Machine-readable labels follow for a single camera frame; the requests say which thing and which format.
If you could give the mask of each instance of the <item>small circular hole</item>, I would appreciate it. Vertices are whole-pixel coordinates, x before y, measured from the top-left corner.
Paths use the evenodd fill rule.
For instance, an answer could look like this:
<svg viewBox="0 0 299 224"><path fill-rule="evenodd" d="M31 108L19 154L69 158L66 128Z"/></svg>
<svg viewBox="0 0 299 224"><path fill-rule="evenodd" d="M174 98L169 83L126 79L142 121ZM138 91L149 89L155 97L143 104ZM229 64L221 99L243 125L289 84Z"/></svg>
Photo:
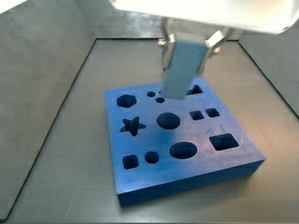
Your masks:
<svg viewBox="0 0 299 224"><path fill-rule="evenodd" d="M158 97L158 98L155 99L155 101L159 102L159 103L163 103L163 102L165 102L165 98L163 98L163 97Z"/></svg>
<svg viewBox="0 0 299 224"><path fill-rule="evenodd" d="M158 161L159 161L159 154L155 151L149 151L145 154L145 161L149 164L151 164L151 165L155 164L155 163L158 163Z"/></svg>
<svg viewBox="0 0 299 224"><path fill-rule="evenodd" d="M150 97L155 97L155 92L149 92L149 93L147 93L147 96L150 96Z"/></svg>

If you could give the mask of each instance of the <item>blue shape sorter block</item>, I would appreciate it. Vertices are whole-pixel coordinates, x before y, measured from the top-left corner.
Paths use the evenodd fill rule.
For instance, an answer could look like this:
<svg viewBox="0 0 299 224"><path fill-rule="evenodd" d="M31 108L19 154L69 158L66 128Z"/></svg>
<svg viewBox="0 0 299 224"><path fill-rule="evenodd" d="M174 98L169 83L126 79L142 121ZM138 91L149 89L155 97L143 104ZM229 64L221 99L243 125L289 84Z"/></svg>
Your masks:
<svg viewBox="0 0 299 224"><path fill-rule="evenodd" d="M121 206L251 175L266 160L202 78L183 101L161 88L106 92Z"/></svg>

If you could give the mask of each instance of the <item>square hole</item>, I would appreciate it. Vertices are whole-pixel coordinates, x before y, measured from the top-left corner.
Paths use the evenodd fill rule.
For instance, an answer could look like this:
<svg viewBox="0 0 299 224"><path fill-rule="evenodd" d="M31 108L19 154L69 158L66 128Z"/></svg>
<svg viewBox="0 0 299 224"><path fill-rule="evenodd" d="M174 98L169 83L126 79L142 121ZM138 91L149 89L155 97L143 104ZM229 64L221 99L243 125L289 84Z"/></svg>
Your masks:
<svg viewBox="0 0 299 224"><path fill-rule="evenodd" d="M221 113L215 108L207 108L206 113L207 113L209 117L221 116Z"/></svg>
<svg viewBox="0 0 299 224"><path fill-rule="evenodd" d="M202 120L205 118L205 116L199 110L193 111L190 114L191 114L191 119L194 121Z"/></svg>
<svg viewBox="0 0 299 224"><path fill-rule="evenodd" d="M219 136L211 136L210 142L217 151L225 151L227 149L239 147L239 143L230 133Z"/></svg>
<svg viewBox="0 0 299 224"><path fill-rule="evenodd" d="M123 157L123 165L127 170L137 168L139 166L137 155Z"/></svg>

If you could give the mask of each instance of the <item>blue block top surface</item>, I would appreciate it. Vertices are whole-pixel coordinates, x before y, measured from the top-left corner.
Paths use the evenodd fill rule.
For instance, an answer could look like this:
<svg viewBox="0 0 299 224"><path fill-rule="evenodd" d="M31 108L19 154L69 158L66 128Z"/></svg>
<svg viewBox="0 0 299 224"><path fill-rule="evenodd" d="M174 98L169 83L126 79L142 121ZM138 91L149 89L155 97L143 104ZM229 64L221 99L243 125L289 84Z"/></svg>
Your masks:
<svg viewBox="0 0 299 224"><path fill-rule="evenodd" d="M118 194L266 159L202 78L183 101L162 99L161 87L106 92Z"/></svg>

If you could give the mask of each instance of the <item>table surface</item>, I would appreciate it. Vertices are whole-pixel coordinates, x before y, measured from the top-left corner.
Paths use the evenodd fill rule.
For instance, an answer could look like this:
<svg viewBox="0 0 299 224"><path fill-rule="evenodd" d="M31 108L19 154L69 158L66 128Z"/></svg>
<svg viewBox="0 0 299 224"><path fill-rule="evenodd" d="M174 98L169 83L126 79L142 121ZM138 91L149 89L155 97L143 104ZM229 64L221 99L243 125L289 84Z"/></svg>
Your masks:
<svg viewBox="0 0 299 224"><path fill-rule="evenodd" d="M298 118L238 42L210 59L205 79L266 162L251 177L119 207L105 90L162 75L155 41L98 41L7 223L299 222Z"/></svg>

